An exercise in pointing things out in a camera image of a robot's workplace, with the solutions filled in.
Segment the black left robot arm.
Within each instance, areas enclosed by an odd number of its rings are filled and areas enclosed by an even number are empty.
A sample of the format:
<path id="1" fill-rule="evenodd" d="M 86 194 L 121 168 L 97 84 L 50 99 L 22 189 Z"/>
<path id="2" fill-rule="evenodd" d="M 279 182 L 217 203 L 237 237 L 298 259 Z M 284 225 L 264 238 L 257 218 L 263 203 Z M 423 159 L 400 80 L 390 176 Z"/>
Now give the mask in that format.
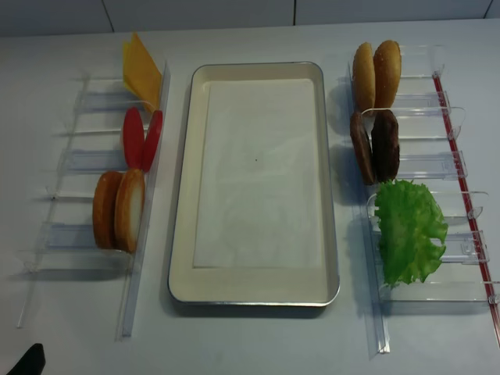
<path id="1" fill-rule="evenodd" d="M 41 375 L 46 364 L 42 343 L 33 344 L 7 375 Z"/>

